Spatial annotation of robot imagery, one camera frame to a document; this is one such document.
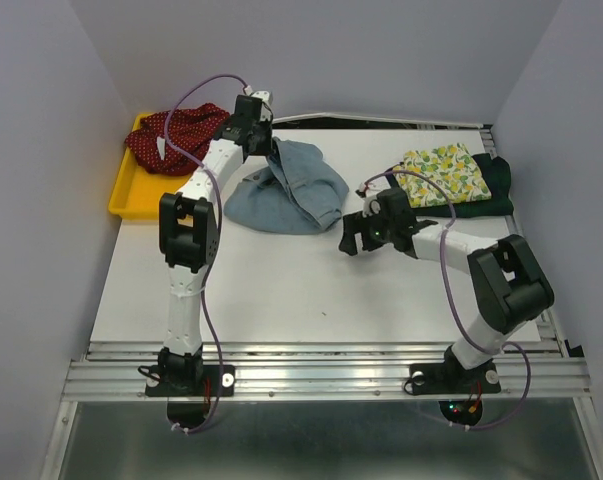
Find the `light blue denim skirt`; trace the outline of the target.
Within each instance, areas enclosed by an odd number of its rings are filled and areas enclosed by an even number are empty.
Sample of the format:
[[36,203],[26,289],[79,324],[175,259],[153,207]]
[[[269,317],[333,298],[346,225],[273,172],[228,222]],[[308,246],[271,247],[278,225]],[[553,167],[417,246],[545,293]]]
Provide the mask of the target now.
[[267,166],[244,177],[224,206],[243,227],[282,235],[315,235],[342,217],[344,179],[315,145],[275,138]]

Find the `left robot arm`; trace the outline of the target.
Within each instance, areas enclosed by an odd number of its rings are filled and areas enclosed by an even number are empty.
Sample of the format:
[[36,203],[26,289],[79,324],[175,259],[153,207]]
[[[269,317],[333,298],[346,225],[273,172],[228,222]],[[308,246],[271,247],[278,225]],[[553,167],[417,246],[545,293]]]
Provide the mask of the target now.
[[247,92],[213,135],[202,165],[176,193],[159,201],[159,248],[169,274],[167,333],[157,363],[148,368],[148,396],[193,396],[205,391],[201,314],[205,278],[220,232],[215,208],[234,172],[250,156],[273,151],[272,93]]

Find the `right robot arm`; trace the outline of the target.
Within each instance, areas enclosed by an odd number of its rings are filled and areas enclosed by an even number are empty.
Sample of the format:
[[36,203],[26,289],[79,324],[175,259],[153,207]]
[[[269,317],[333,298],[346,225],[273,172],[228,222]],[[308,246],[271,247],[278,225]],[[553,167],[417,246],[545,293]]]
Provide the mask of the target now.
[[416,260],[438,262],[446,292],[451,290],[450,269],[467,274],[472,282],[478,316],[459,329],[460,339],[440,364],[413,372],[426,387],[443,384],[463,390],[483,379],[512,334],[554,304],[554,291],[524,237],[492,239],[420,220],[398,187],[366,198],[361,211],[343,218],[341,252],[355,256],[385,245]]

